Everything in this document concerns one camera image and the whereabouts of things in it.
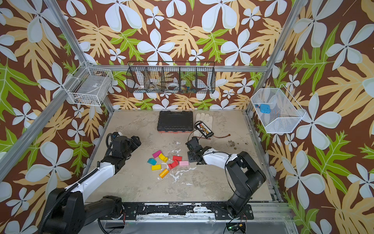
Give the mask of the pink wood block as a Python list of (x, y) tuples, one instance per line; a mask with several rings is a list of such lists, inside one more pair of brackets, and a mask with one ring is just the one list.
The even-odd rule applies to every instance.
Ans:
[(180, 161), (179, 162), (179, 166), (181, 166), (181, 167), (185, 167), (185, 166), (189, 166), (189, 162), (188, 161)]

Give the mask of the red rectangular wood block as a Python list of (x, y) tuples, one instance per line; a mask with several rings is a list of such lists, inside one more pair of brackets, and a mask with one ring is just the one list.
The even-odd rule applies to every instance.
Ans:
[(173, 161), (182, 161), (182, 157), (181, 156), (173, 156), (172, 160)]

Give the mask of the red arch wood block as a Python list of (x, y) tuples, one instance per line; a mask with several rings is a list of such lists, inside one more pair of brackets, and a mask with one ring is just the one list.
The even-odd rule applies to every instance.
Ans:
[(174, 160), (172, 163), (168, 164), (168, 168), (170, 170), (174, 169), (175, 167), (177, 167), (179, 165), (179, 161), (177, 160)]

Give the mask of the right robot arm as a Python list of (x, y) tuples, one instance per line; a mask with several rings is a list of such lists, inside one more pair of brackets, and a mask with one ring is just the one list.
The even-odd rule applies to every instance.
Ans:
[(202, 147), (195, 136), (186, 143), (186, 146), (189, 162), (224, 169), (226, 177), (229, 177), (233, 183), (229, 185), (233, 195), (227, 201), (227, 212), (232, 218), (241, 215), (254, 193), (266, 182), (266, 175), (262, 169), (245, 151), (229, 154), (208, 146)]

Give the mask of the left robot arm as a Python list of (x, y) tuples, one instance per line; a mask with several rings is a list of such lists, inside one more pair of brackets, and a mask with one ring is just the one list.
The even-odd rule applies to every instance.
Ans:
[(122, 199), (104, 196), (86, 203), (87, 198), (106, 180), (117, 174), (132, 153), (141, 146), (137, 136), (126, 137), (120, 132), (108, 134), (107, 151), (87, 175), (64, 189), (54, 189), (47, 198), (40, 234), (78, 234), (80, 230), (102, 217), (120, 217), (123, 212)]

